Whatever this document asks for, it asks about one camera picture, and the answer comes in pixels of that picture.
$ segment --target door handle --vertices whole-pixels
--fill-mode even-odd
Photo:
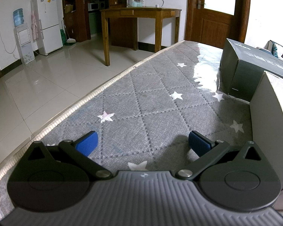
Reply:
[[[201,3],[200,0],[198,0],[198,3],[197,3],[197,9],[201,9],[201,5],[204,5],[205,3]]]

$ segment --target cardboard box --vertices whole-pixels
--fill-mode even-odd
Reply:
[[[220,66],[223,91],[246,101],[251,101],[263,71],[283,78],[282,60],[231,39],[225,40]]]
[[[283,210],[283,79],[264,72],[250,102],[253,140],[276,171],[282,191],[275,209]]]

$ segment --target triangular hole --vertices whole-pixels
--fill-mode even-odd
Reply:
[[[250,147],[248,152],[246,153],[245,159],[261,161],[260,156],[258,155],[257,151],[254,147]]]
[[[40,147],[35,147],[33,151],[31,152],[28,160],[32,161],[32,160],[38,160],[38,159],[43,159],[43,158],[45,158],[45,156],[43,155],[43,152],[40,149]]]

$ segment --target microwave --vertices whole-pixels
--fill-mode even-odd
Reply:
[[[105,9],[105,1],[88,3],[88,11]]]

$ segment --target metal screw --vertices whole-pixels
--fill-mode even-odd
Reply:
[[[109,177],[111,175],[111,172],[109,172],[108,170],[98,170],[95,175],[97,177],[105,178]]]
[[[193,175],[193,172],[187,169],[183,169],[178,172],[178,175],[182,177],[190,177]]]

